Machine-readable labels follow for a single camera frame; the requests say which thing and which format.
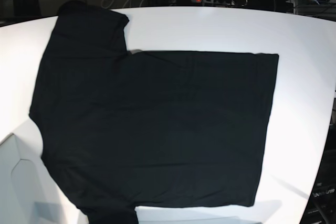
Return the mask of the black T-shirt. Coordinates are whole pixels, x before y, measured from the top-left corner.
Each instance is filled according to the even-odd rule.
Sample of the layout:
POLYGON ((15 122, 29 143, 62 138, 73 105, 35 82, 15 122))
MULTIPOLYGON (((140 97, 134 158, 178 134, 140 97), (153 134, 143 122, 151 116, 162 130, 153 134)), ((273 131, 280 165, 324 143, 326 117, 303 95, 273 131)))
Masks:
POLYGON ((133 54, 128 21, 59 8, 29 110, 50 176, 90 223, 137 223, 137 206, 252 206, 279 56, 133 54))

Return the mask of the black power strip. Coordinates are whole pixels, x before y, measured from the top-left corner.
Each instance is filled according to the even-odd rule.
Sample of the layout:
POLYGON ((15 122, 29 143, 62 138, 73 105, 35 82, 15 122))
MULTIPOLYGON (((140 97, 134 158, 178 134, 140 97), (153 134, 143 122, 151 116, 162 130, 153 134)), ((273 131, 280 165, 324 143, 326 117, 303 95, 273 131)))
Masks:
POLYGON ((176 0, 177 5, 213 6, 213 7, 246 7, 248 0, 176 0))

